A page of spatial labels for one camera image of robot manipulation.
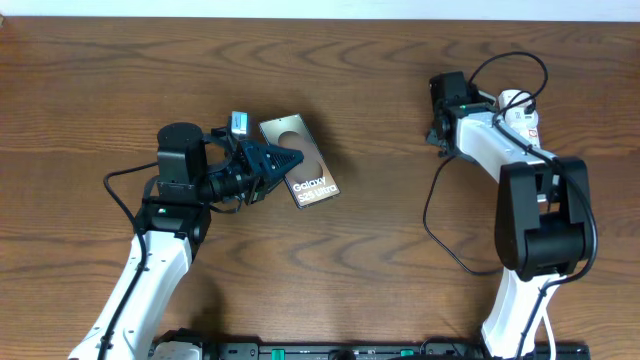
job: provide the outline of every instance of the white wall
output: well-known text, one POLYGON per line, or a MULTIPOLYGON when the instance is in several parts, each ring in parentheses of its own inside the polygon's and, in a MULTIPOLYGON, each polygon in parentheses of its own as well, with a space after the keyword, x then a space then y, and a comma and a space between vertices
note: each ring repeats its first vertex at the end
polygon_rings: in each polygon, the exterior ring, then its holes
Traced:
POLYGON ((0 0, 0 13, 5 16, 640 21, 640 0, 0 0))

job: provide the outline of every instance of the wooden surface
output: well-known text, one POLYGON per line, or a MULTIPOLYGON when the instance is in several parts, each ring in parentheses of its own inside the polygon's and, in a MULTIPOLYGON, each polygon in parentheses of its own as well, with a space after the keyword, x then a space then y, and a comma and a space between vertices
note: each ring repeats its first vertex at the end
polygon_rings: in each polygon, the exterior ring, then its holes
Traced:
MULTIPOLYGON (((342 195, 299 211, 280 187, 214 214, 160 333, 472 337, 499 277, 467 275, 422 228, 440 163, 424 143, 428 79, 516 49, 549 67, 541 139, 587 162, 600 230, 593 271, 549 306, 556 338, 594 359, 638 358, 640 25, 71 18, 0 30, 0 358, 66 358, 102 310, 132 236, 104 174, 153 161, 162 126, 217 127, 232 110, 301 113, 342 195)), ((510 59, 477 82, 533 89, 540 72, 510 59)), ((133 210, 152 174, 114 181, 133 210)), ((454 161, 434 198, 434 232, 476 269, 499 265, 496 195, 482 169, 454 161)))

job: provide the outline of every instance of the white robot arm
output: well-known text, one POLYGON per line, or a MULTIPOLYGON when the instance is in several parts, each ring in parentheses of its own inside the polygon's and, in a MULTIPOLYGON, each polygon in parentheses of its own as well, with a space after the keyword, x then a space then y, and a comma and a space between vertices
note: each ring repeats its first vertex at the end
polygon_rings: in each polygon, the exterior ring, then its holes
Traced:
POLYGON ((435 118, 427 142, 442 155, 479 164, 499 185, 495 240, 505 268, 481 332, 492 357, 517 358, 533 351, 558 285, 577 262, 589 259, 586 271, 593 264, 597 235, 586 166, 540 149, 535 98, 523 91, 503 92, 498 109, 462 72, 438 75, 430 88, 435 118), (559 210, 540 214, 540 202, 558 203, 559 210))
MULTIPOLYGON (((137 236, 111 297, 69 360, 147 359, 169 298, 206 236, 210 211, 235 213, 242 202, 251 205, 263 200, 302 162, 301 151, 246 140, 247 122, 246 114, 236 112, 227 127, 206 135, 193 124, 168 125, 158 133, 157 163, 107 175, 105 187, 131 220, 137 236), (227 158, 220 164, 207 164, 205 145, 210 143, 225 150, 227 158), (153 165, 158 165, 159 175, 147 183, 142 207, 134 218, 113 193, 108 179, 153 165), (158 196, 150 196, 155 184, 158 196), (234 210, 211 205, 232 199, 240 204, 234 210)), ((153 358, 199 360, 202 348, 188 342, 163 343, 153 358)))

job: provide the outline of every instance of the smartphone box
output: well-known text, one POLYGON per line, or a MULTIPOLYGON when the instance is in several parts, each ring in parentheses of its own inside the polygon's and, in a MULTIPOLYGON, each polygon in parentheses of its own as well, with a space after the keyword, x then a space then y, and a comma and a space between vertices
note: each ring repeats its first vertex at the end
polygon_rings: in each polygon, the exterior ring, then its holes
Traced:
POLYGON ((300 115, 260 123, 269 145, 302 151, 304 160, 289 171, 285 182, 298 208, 302 209, 336 197, 340 189, 300 115))

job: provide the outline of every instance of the wire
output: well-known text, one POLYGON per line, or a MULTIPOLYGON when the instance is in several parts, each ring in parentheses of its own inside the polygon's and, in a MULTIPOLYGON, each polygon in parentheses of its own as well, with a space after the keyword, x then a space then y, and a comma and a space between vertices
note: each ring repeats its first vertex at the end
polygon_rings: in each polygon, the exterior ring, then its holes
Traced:
POLYGON ((595 217, 593 215, 593 210, 591 209, 591 206, 589 205, 589 200, 587 199, 587 196, 584 194, 584 192, 582 191, 580 186, 578 186, 576 181, 569 174, 567 174, 564 171, 562 165, 559 163, 557 158, 554 157, 553 160, 549 159, 545 155, 543 155, 540 152, 536 151, 531 144, 525 144, 520 139, 518 139, 515 136, 511 135, 501 125, 500 116, 503 116, 503 118, 504 118, 504 114, 506 114, 507 111, 509 111, 510 109, 512 109, 512 108, 514 108, 514 107, 516 107, 518 105, 524 104, 525 102, 527 102, 529 100, 534 100, 544 90, 545 86, 547 85, 547 81, 549 80, 549 72, 548 72, 547 67, 544 64, 544 62, 539 57, 537 57, 537 56, 535 56, 535 55, 533 55, 531 53, 524 52, 524 51, 513 51, 513 52, 508 52, 508 53, 496 55, 496 56, 490 58, 489 60, 485 61, 484 63, 482 63, 482 65, 480 65, 480 67, 478 67, 478 69, 476 69, 476 71, 473 73, 473 75, 471 75, 471 77, 469 78, 469 82, 468 82, 469 86, 472 85, 473 79, 476 77, 476 75, 478 75, 478 73, 480 72, 480 70, 482 70, 482 68, 484 68, 485 66, 487 66, 489 63, 493 62, 494 60, 497 60, 497 59, 500 59, 500 58, 504 58, 504 57, 507 57, 507 56, 525 56, 525 57, 529 57, 529 58, 535 60, 540 65, 540 68, 542 69, 544 79, 542 81, 542 84, 538 88, 538 90, 536 90, 533 94, 529 95, 529 97, 526 97, 523 100, 517 101, 517 102, 515 102, 513 104, 510 104, 508 106, 505 106, 503 109, 500 109, 500 111, 496 112, 493 115, 493 119, 492 119, 493 125, 498 129, 498 131, 500 131, 500 133, 502 133, 502 135, 504 135, 507 139, 511 140, 518 147, 522 148, 522 150, 524 150, 526 153, 529 153, 529 154, 537 157, 538 159, 544 161, 545 164, 547 164, 553 170, 554 173, 558 174, 560 176, 560 178, 562 180, 564 180, 573 189, 573 191, 578 196, 578 200, 580 201, 580 204, 581 204, 585 214, 587 215, 587 223, 589 224, 591 236, 593 237, 593 249, 592 249, 591 255, 589 256, 589 259, 587 259, 587 263, 582 268, 582 270, 580 270, 575 275, 572 275, 572 276, 569 276, 569 277, 566 277, 566 278, 563 278, 563 279, 560 279, 560 280, 547 282, 540 288, 540 293, 539 293, 538 298, 537 298, 537 300, 535 302, 535 305, 533 306, 533 309, 531 310, 531 314, 529 315, 529 319, 527 321, 527 324, 525 325, 524 331, 521 333, 520 342, 518 344, 518 350, 516 352, 516 358, 521 359, 522 358, 522 354, 521 353, 522 353, 522 349, 524 347, 525 338, 526 338, 527 334, 529 333, 529 330, 531 329, 531 326, 533 324, 533 320, 535 319, 535 316, 536 316, 538 310, 540 309, 540 304, 542 303, 542 299, 545 296, 547 296, 547 290, 552 286, 568 284, 568 283, 580 280, 593 267, 593 263, 595 262, 596 255, 598 253, 598 229, 597 229, 597 226, 596 226, 595 217))
POLYGON ((105 189, 107 189, 107 192, 109 193, 109 195, 111 195, 113 200, 115 200, 115 202, 118 204, 118 206, 120 206, 122 211, 124 211, 125 215, 127 216, 129 221, 131 222, 131 225, 133 226, 133 231, 136 233, 136 236, 138 237, 138 241, 140 242, 140 262, 138 263, 138 267, 136 268, 136 273, 133 275, 133 279, 131 279, 131 283, 129 283, 129 287, 127 287, 127 290, 125 291, 124 295, 122 296, 122 299, 120 300, 120 303, 118 304, 118 307, 113 312, 113 316, 111 317, 111 320, 109 321, 109 325, 107 325, 107 329, 105 330, 104 336, 102 336, 100 338, 100 350, 98 352, 98 360, 104 359, 104 357, 106 355, 106 352, 109 349, 109 345, 111 344, 111 337, 113 336, 113 329, 116 327, 116 323, 118 322, 118 318, 120 317, 120 315, 122 313, 122 310, 124 309, 125 305, 127 304, 127 300, 129 300, 129 297, 131 296, 131 293, 133 292, 133 289, 135 288, 136 284, 138 283, 138 279, 140 279, 140 276, 142 275, 142 272, 144 271, 144 269, 145 269, 145 267, 147 265, 147 245, 144 242, 144 235, 142 234, 140 229, 138 229, 138 227, 136 226, 136 219, 134 218, 134 216, 131 213, 131 211, 129 211, 129 209, 124 204, 124 202, 120 199, 120 197, 118 197, 118 195, 116 195, 115 191, 113 191, 113 189, 111 188, 111 185, 109 185, 109 179, 114 177, 114 176, 129 174, 129 173, 133 173, 133 172, 136 172, 136 171, 148 169, 148 168, 156 166, 156 165, 158 165, 158 163, 157 162, 153 162, 153 163, 150 163, 150 164, 147 164, 147 165, 138 166, 138 167, 135 167, 135 168, 132 168, 132 169, 114 171, 112 173, 107 174, 104 177, 104 180, 102 181, 103 184, 104 184, 104 187, 105 187, 105 189))
POLYGON ((547 330, 547 338, 549 339, 549 360, 556 360, 556 340, 553 338, 551 320, 549 320, 549 313, 546 309, 542 313, 542 321, 544 321, 544 328, 547 330))
MULTIPOLYGON (((531 93, 527 90, 521 90, 520 92, 518 92, 514 97, 511 98, 511 100, 509 101, 509 103, 507 103, 507 106, 511 106, 511 104, 513 104, 513 102, 518 98, 518 96, 522 95, 522 94, 529 94, 531 95, 531 93)), ((533 98, 533 101, 531 101, 531 105, 527 106, 525 108, 525 113, 529 114, 530 112, 533 112, 536 109, 537 103, 536 103, 536 99, 533 98)))
POLYGON ((451 338, 448 338, 446 336, 432 336, 430 338, 428 338, 427 340, 425 340, 422 345, 420 345, 420 354, 422 354, 422 351, 424 349, 424 351, 426 352, 427 349, 425 349, 425 346, 427 346, 427 344, 430 344, 433 342, 433 340, 444 340, 446 341, 449 345, 451 345, 451 347, 453 348, 453 350, 456 352, 456 354, 459 357, 462 357, 462 354, 460 353, 460 351, 458 351, 458 348, 456 347, 456 345, 454 344, 453 340, 451 338))
POLYGON ((488 275, 495 275, 495 274, 501 273, 502 272, 502 268, 496 269, 496 270, 491 270, 491 271, 475 271, 475 270, 469 269, 456 256, 456 254, 453 253, 453 251, 451 251, 445 244, 442 243, 442 241, 440 241, 431 232, 431 230, 429 229, 429 226, 427 225, 427 210, 429 209, 429 203, 431 202, 431 197, 433 196, 433 190, 435 189, 436 183, 438 182, 438 176, 440 175, 440 172, 442 171, 442 169, 444 169, 444 167, 449 162, 451 162, 451 160, 453 160, 455 158, 456 158, 455 156, 450 156, 445 161, 443 161, 442 164, 440 164, 440 166, 438 167, 438 170, 436 170, 436 174, 433 177, 433 182, 431 183, 431 190, 429 190, 429 195, 427 196, 427 202, 424 204, 424 212, 422 213, 422 224, 424 225, 424 229, 427 231, 427 234, 429 234, 429 236, 431 236, 433 241, 435 241, 438 245, 440 245, 449 254, 449 256, 451 256, 453 258, 453 260, 455 260, 469 274, 474 275, 474 276, 488 276, 488 275))

